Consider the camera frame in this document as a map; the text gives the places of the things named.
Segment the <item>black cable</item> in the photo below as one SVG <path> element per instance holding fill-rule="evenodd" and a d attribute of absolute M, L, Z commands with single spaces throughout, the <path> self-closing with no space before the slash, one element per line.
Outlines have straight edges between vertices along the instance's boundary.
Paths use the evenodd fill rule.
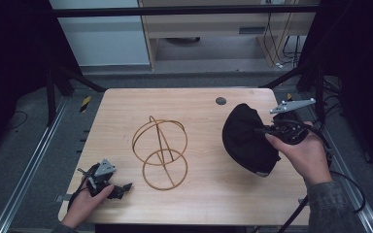
<path fill-rule="evenodd" d="M 292 68 L 295 68 L 295 66 L 298 66 L 298 47 L 299 47 L 300 37 L 296 36 L 296 44 L 295 44 L 295 54 L 293 56 L 292 60 Z"/>
<path fill-rule="evenodd" d="M 341 106 L 341 104 L 339 104 L 339 103 L 334 104 L 333 106 L 329 107 L 329 108 L 324 112 L 324 117 L 327 118 L 327 117 L 332 116 L 333 114 L 328 115 L 329 112 L 330 112 L 331 110 L 335 109 L 335 108 L 341 108 L 341 107 L 342 107 L 342 106 Z M 313 122 L 313 124 L 315 124 L 315 123 L 317 123 L 318 121 L 319 121 L 319 119 L 316 118 L 316 119 L 313 120 L 312 122 Z M 325 126 L 325 124 L 322 124 L 322 125 L 320 126 L 320 131 L 323 130 L 323 127 L 324 127 L 324 126 Z"/>
<path fill-rule="evenodd" d="M 339 113 L 340 116 L 341 116 L 343 112 L 342 112 L 342 110 L 335 111 L 335 112 L 333 112 L 332 114 L 328 115 L 327 117 L 331 117 L 331 116 L 333 116 L 333 115 L 336 114 L 336 113 Z"/>
<path fill-rule="evenodd" d="M 264 31 L 264 34 L 263 34 L 263 44 L 265 46 L 266 51 L 268 52 L 268 56 L 271 59 L 271 62 L 274 62 L 274 60 L 272 59 L 271 53 L 269 52 L 269 49 L 266 46 L 266 42 L 265 42 L 266 41 L 266 33 L 268 31 L 269 31 L 269 34 L 270 34 L 271 39 L 272 39 L 272 44 L 274 45 L 275 54 L 276 54 L 277 58 L 281 61 L 281 65 L 285 65 L 285 64 L 291 63 L 291 61 L 283 61 L 280 58 L 280 56 L 278 55 L 277 45 L 275 44 L 274 36 L 272 35 L 272 30 L 271 30 L 271 13 L 268 13 L 268 21 L 267 21 L 267 24 L 266 24 L 266 27 L 265 27 L 265 31 Z"/>
<path fill-rule="evenodd" d="M 28 114 L 26 112 L 24 112 L 24 111 L 15 111 L 15 113 L 16 114 L 24 114 L 25 115 L 25 119 L 21 123 L 19 123 L 18 125 L 12 126 L 12 127 L 9 127 L 9 128 L 5 128 L 5 130 L 16 129 L 16 128 L 20 127 L 21 125 L 23 125 L 26 122 L 26 120 L 28 119 Z"/>
<path fill-rule="evenodd" d="M 284 225 L 281 227 L 281 229 L 278 231 L 278 233 L 283 233 L 287 230 L 287 228 L 290 226 L 290 224 L 293 222 L 293 220 L 298 217 L 299 213 L 304 209 L 304 207 L 308 204 L 308 195 L 305 196 L 304 200 L 299 204 L 299 206 L 296 208 L 296 210 L 293 212 L 293 214 L 289 217 L 289 219 L 284 223 Z"/>
<path fill-rule="evenodd" d="M 323 100 L 323 102 L 325 103 L 326 101 L 328 101 L 329 99 L 331 99 L 331 98 L 339 98 L 340 96 L 338 95 L 338 94 L 335 94 L 335 95 L 330 95 L 330 96 L 328 96 L 328 97 L 326 97 L 324 100 Z"/>
<path fill-rule="evenodd" d="M 69 199 L 69 203 L 68 203 L 68 208 L 67 208 L 67 210 L 69 210 L 69 208 L 71 208 L 72 203 L 74 202 L 74 200 L 75 200 L 75 198 L 78 196 L 78 194 L 80 194 L 80 192 L 82 192 L 83 190 L 85 190 L 85 189 L 88 188 L 88 187 L 84 187 L 84 188 L 82 188 L 82 187 L 83 187 L 84 183 L 86 182 L 87 178 L 90 177 L 90 176 L 92 175 L 93 170 L 95 170 L 95 169 L 98 168 L 98 167 L 99 167 L 99 163 L 97 163 L 97 164 L 93 165 L 92 167 L 90 167 L 89 170 L 87 170 L 87 172 L 84 171 L 84 170 L 82 170 L 81 168 L 78 169 L 78 171 L 80 171 L 80 172 L 83 173 L 83 177 L 82 177 L 82 179 L 81 179 L 81 183 L 80 183 L 80 185 L 78 186 L 77 190 L 76 190 L 74 193 L 72 193 L 72 196 L 71 196 L 71 198 Z"/>
<path fill-rule="evenodd" d="M 283 46 L 283 55 L 284 55 L 284 57 L 286 57 L 286 58 L 292 58 L 292 57 L 290 57 L 290 56 L 287 56 L 287 53 L 292 54 L 292 52 L 290 52 L 290 51 L 286 51 L 286 47 L 287 47 L 287 45 L 288 45 L 288 41 L 289 41 L 289 36 L 287 36 L 287 38 L 286 38 L 286 42 L 284 43 L 284 46 Z"/>
<path fill-rule="evenodd" d="M 308 129 L 310 132 L 312 132 L 313 134 L 317 135 L 323 142 L 323 144 L 328 148 L 330 149 L 331 147 L 329 146 L 329 143 L 328 141 L 326 140 L 326 138 L 323 136 L 322 132 L 318 129 L 316 129 L 314 126 L 311 126 L 309 124 L 306 124 L 306 123 L 301 123 L 301 122 L 298 122 L 296 120 L 291 120 L 291 119 L 275 119 L 273 120 L 272 122 L 279 122 L 279 123 L 291 123 L 291 124 L 296 124 L 296 125 L 299 125 L 300 127 L 303 127 L 305 129 Z"/>
<path fill-rule="evenodd" d="M 352 183 L 356 187 L 356 189 L 358 189 L 359 193 L 361 194 L 362 202 L 361 202 L 361 206 L 358 209 L 354 210 L 354 213 L 358 213 L 358 212 L 362 211 L 364 209 L 364 207 L 365 207 L 366 201 L 365 201 L 365 194 L 362 191 L 362 189 L 359 187 L 359 185 L 355 181 L 353 181 L 353 179 L 347 177 L 346 175 L 344 175 L 342 173 L 335 172 L 335 171 L 329 171 L 329 172 L 332 173 L 332 174 L 336 174 L 336 175 L 338 175 L 338 176 L 346 179 L 347 181 L 349 181 L 350 183 Z"/>

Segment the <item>human hand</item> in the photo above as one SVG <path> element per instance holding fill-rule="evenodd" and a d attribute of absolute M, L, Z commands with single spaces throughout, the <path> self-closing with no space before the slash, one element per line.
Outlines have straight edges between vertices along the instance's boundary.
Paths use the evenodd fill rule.
<path fill-rule="evenodd" d="M 61 223 L 72 229 L 76 229 L 87 217 L 105 200 L 108 195 L 114 190 L 113 185 L 105 187 L 100 193 L 92 197 L 86 187 L 86 182 L 75 198 L 68 213 L 63 218 Z"/>
<path fill-rule="evenodd" d="M 321 139 L 309 133 L 300 144 L 285 144 L 279 138 L 266 134 L 266 139 L 276 149 L 281 151 L 291 162 L 295 170 L 301 175 L 307 184 L 332 182 L 329 174 L 326 153 Z"/>

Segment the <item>sleeve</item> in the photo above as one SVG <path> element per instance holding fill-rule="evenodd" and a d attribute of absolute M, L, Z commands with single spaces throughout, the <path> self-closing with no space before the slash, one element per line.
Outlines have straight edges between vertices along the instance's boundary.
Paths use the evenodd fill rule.
<path fill-rule="evenodd" d="M 308 186 L 310 203 L 309 232 L 365 232 L 339 183 Z"/>
<path fill-rule="evenodd" d="M 51 233 L 78 233 L 78 231 L 59 223 L 56 225 Z"/>

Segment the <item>wrist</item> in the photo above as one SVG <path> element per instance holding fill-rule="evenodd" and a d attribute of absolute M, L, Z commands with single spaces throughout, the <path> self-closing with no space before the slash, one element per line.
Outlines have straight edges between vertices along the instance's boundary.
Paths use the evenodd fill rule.
<path fill-rule="evenodd" d="M 320 183 L 332 183 L 333 182 L 329 173 L 321 175 L 321 176 L 315 176 L 309 179 L 305 179 L 305 181 L 308 183 L 308 185 L 316 185 Z"/>
<path fill-rule="evenodd" d="M 77 227 L 79 226 L 79 224 L 76 223 L 75 220 L 70 219 L 70 217 L 68 216 L 65 216 L 65 218 L 60 223 L 74 230 L 77 229 Z"/>

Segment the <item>copper wire frame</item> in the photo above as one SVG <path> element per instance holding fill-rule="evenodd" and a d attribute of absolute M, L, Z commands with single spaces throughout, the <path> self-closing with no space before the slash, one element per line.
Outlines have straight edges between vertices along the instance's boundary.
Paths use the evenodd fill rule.
<path fill-rule="evenodd" d="M 182 131 L 184 132 L 184 135 L 185 135 L 185 138 L 186 138 L 186 144 L 183 148 L 182 151 L 178 151 L 178 150 L 174 150 L 174 149 L 171 149 L 169 147 L 169 143 L 165 137 L 165 135 L 163 134 L 161 128 L 159 127 L 160 124 L 163 124 L 163 123 L 173 123 L 175 125 L 177 125 L 179 128 L 182 129 Z M 138 142 L 139 138 L 145 133 L 147 132 L 149 129 L 153 128 L 153 127 L 156 127 L 156 134 L 158 136 L 158 141 L 159 141 L 159 150 L 156 150 L 152 153 L 150 153 L 150 155 L 144 160 L 141 158 L 141 156 L 136 152 L 135 150 L 135 147 L 136 147 L 136 143 Z M 162 146 L 162 140 L 161 140 L 161 137 L 165 143 L 165 146 L 166 146 L 166 149 Z M 173 189 L 177 186 L 179 186 L 187 177 L 187 170 L 188 170 L 188 166 L 187 166 L 187 160 L 186 158 L 184 157 L 184 152 L 186 151 L 187 149 L 187 133 L 185 131 L 185 128 L 184 126 L 176 121 L 176 120 L 168 120 L 168 119 L 155 119 L 153 118 L 153 116 L 150 116 L 150 122 L 142 125 L 134 134 L 134 137 L 132 138 L 132 151 L 134 152 L 135 156 L 144 163 L 143 167 L 142 167 L 142 175 L 144 177 L 144 180 L 145 182 L 152 188 L 154 189 L 157 189 L 157 190 L 170 190 L 170 189 Z M 164 152 L 165 151 L 168 151 L 169 154 L 170 154 L 170 157 L 171 159 L 169 161 L 165 161 L 165 156 L 164 156 Z M 174 155 L 173 155 L 173 152 L 176 153 L 178 156 L 174 158 Z M 159 158 L 159 163 L 152 163 L 150 162 L 149 160 L 154 156 L 154 155 L 157 155 L 157 157 Z M 181 180 L 177 183 L 175 183 L 173 181 L 173 179 L 171 178 L 171 175 L 169 174 L 166 166 L 168 164 L 171 164 L 175 161 L 177 161 L 179 158 L 182 158 L 184 160 L 184 163 L 186 165 L 186 169 L 185 169 L 185 173 L 184 173 L 184 176 L 181 178 Z M 169 186 L 169 187 L 158 187 L 156 185 L 153 185 L 148 179 L 147 179 L 147 175 L 146 175 L 146 166 L 147 165 L 152 165 L 152 166 L 162 166 L 162 168 L 164 169 L 166 175 L 168 176 L 168 179 L 169 181 L 171 182 L 172 186 Z"/>

